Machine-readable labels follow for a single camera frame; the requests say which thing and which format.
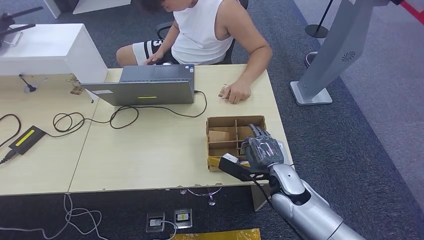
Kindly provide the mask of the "person's left hand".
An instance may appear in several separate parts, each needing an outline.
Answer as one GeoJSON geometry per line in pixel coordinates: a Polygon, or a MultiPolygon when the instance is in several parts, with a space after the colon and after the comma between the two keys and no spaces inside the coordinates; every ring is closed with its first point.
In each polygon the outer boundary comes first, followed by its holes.
{"type": "Polygon", "coordinates": [[[247,100],[251,96],[251,84],[242,80],[237,80],[225,89],[224,99],[231,104],[238,104],[247,100]]]}

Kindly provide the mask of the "person's right hand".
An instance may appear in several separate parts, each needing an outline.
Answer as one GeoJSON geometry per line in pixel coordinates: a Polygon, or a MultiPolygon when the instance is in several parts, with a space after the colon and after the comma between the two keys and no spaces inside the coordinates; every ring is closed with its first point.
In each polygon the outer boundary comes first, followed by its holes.
{"type": "Polygon", "coordinates": [[[149,58],[147,58],[143,64],[144,65],[154,65],[158,61],[160,61],[163,58],[163,56],[164,56],[163,51],[158,50],[153,55],[151,55],[149,58]]]}

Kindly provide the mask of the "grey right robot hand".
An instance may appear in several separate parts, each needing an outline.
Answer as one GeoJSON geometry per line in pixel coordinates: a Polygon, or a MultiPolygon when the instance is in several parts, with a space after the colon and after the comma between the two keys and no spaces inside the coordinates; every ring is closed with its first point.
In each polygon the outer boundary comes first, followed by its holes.
{"type": "Polygon", "coordinates": [[[284,153],[279,142],[260,126],[249,123],[253,137],[248,136],[241,144],[250,167],[266,170],[275,164],[284,164],[284,153]]]}

